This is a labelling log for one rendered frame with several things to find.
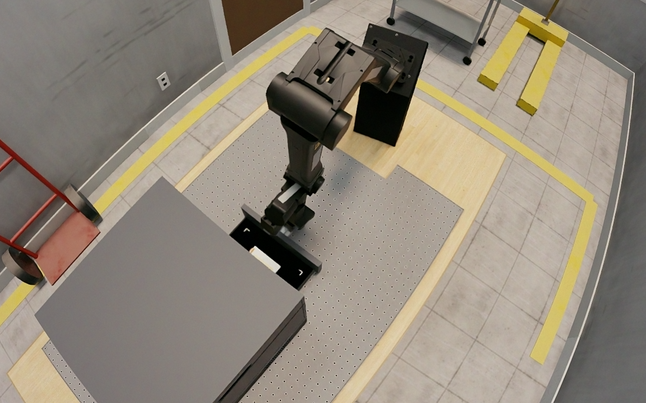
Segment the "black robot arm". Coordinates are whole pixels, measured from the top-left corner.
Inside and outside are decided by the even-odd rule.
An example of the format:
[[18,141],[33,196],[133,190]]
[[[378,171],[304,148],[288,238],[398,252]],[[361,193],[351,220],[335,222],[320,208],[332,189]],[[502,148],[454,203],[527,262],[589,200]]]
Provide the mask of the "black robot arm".
[[307,195],[320,190],[325,182],[321,151],[323,146],[333,151],[348,131],[352,115],[344,108],[361,83],[388,93],[396,81],[405,82],[415,57],[380,38],[357,46],[326,27],[289,75],[279,72],[273,78],[266,100],[287,135],[289,164],[282,192],[261,217],[266,233],[276,236],[287,221],[296,224]]

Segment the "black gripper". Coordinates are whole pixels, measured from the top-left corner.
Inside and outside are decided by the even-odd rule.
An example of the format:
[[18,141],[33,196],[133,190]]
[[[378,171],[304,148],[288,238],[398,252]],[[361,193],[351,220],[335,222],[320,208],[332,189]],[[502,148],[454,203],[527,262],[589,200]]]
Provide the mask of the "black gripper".
[[[305,205],[306,201],[302,205]],[[297,205],[297,207],[301,207],[302,205]],[[292,232],[295,227],[298,227],[298,230],[301,230],[305,226],[305,224],[307,224],[308,221],[312,220],[313,217],[315,217],[315,211],[313,211],[312,209],[308,208],[307,205],[305,205],[305,208],[303,209],[303,216],[300,220],[298,220],[296,224],[292,224],[289,221],[287,221],[285,224],[287,224],[287,227],[289,228],[290,232]]]

